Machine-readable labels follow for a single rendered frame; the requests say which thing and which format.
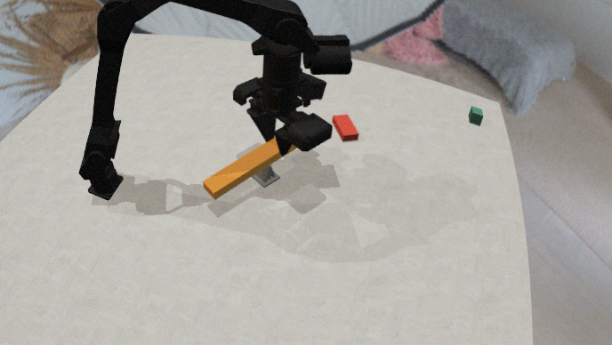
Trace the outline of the red rectangular block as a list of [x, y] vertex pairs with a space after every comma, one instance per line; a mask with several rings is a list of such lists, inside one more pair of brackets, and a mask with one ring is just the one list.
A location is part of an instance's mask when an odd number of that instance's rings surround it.
[[358, 130], [351, 122], [348, 115], [336, 116], [332, 118], [332, 123], [342, 141], [358, 140]]

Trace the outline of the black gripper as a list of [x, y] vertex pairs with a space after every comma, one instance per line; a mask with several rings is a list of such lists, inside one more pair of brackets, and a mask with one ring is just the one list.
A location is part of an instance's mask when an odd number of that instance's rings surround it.
[[[249, 100], [251, 108], [247, 114], [253, 119], [265, 141], [276, 138], [280, 155], [285, 155], [295, 145], [301, 151], [309, 151], [332, 138], [333, 126], [314, 112], [306, 114], [295, 111], [302, 106], [298, 98], [298, 87], [305, 79], [297, 77], [292, 82], [278, 83], [261, 78], [253, 78], [236, 86], [233, 100], [240, 106]], [[284, 124], [276, 130], [277, 118]]]

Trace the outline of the small green cube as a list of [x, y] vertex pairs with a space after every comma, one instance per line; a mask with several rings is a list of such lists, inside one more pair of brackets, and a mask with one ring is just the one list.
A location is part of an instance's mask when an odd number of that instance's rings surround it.
[[483, 119], [482, 109], [471, 106], [471, 110], [469, 113], [470, 123], [477, 124], [480, 126], [482, 119]]

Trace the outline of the orange bar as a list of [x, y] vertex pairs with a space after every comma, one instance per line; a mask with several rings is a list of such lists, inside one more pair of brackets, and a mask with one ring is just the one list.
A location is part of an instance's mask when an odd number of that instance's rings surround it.
[[203, 181], [204, 188], [214, 200], [218, 199], [281, 157], [274, 137]]

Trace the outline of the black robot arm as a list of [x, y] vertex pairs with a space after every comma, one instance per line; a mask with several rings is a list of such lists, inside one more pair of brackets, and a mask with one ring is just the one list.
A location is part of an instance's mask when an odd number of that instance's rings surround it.
[[[350, 39], [313, 35], [292, 0], [108, 0], [97, 19], [101, 54], [93, 121], [79, 169], [80, 176], [92, 184], [88, 192], [105, 200], [111, 199], [124, 179], [110, 161], [115, 158], [120, 135], [121, 120], [116, 121], [113, 113], [124, 48], [135, 22], [169, 2], [239, 20], [262, 35], [251, 48], [253, 55], [263, 55], [263, 76], [278, 83], [292, 82], [299, 75], [304, 78], [298, 96], [305, 108], [310, 100], [322, 100], [327, 84], [312, 75], [351, 72]], [[302, 72], [301, 56], [312, 75]]]

